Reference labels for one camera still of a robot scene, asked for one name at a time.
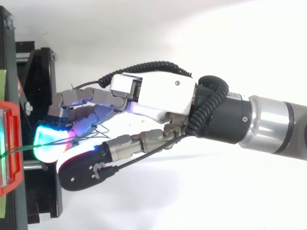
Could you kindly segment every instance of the black coiled cable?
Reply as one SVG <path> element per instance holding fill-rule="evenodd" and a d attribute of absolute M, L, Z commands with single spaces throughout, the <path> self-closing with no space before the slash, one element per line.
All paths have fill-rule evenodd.
<path fill-rule="evenodd" d="M 223 102 L 229 92 L 227 83 L 216 76 L 204 76 L 198 81 L 198 84 L 208 88 L 214 88 L 210 97 L 197 109 L 189 120 L 186 134 L 197 136 L 200 128 L 211 116 L 212 112 Z"/>
<path fill-rule="evenodd" d="M 153 61 L 147 62 L 135 66 L 130 66 L 128 68 L 116 70 L 112 73 L 109 73 L 98 80 L 98 84 L 101 88 L 105 88 L 110 85 L 112 81 L 112 77 L 115 74 L 121 74 L 123 72 L 126 73 L 144 73 L 144 72 L 151 72 L 151 71 L 166 71 L 171 73 L 176 73 L 184 76 L 190 77 L 191 74 L 186 72 L 184 69 L 178 67 L 178 65 L 168 62 L 168 61 Z"/>

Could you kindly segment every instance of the white background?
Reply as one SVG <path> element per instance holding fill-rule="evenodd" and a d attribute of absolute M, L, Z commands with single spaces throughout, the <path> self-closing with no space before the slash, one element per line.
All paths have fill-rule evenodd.
<path fill-rule="evenodd" d="M 195 80 L 212 74 L 232 92 L 307 105 L 305 0 L 0 3 L 16 17 L 16 40 L 57 53 L 58 91 L 169 60 Z M 156 127 L 136 115 L 119 115 L 106 126 L 113 138 Z M 63 191 L 63 206 L 60 218 L 41 215 L 29 229 L 303 230 L 307 162 L 189 138 L 100 185 Z"/>

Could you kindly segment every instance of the metal cylinder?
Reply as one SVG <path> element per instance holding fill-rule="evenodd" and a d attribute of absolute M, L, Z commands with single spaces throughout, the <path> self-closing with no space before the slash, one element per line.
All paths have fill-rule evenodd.
<path fill-rule="evenodd" d="M 40 161 L 24 161 L 24 170 L 37 170 L 42 168 Z"/>
<path fill-rule="evenodd" d="M 290 121 L 288 108 L 285 102 L 263 97 L 251 96 L 249 100 L 252 119 L 239 145 L 246 149 L 275 153 L 287 134 Z"/>
<path fill-rule="evenodd" d="M 27 62 L 29 56 L 30 53 L 16 53 L 16 62 L 17 63 Z"/>

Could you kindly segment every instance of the screw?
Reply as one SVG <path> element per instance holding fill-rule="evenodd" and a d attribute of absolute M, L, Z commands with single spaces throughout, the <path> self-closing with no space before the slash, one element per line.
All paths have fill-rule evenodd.
<path fill-rule="evenodd" d="M 9 15 L 9 16 L 6 17 L 6 19 L 4 20 L 4 25 L 9 30 L 14 30 L 15 29 L 14 21 L 13 21 L 13 15 Z"/>
<path fill-rule="evenodd" d="M 51 54 L 51 61 L 53 61 L 53 62 L 57 61 L 57 54 L 56 53 Z"/>
<path fill-rule="evenodd" d="M 25 114 L 27 114 L 28 116 L 31 114 L 31 112 L 33 111 L 33 107 L 30 105 L 29 102 L 26 102 L 24 104 L 24 111 L 25 111 Z"/>

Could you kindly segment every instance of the black cylinder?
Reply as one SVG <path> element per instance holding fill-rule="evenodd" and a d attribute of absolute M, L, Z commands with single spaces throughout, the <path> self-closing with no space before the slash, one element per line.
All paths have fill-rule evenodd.
<path fill-rule="evenodd" d="M 213 90 L 198 86 L 195 97 L 196 111 L 212 94 Z M 246 135 L 252 116 L 249 100 L 238 93 L 229 93 L 211 116 L 202 124 L 198 137 L 230 144 L 240 142 Z"/>

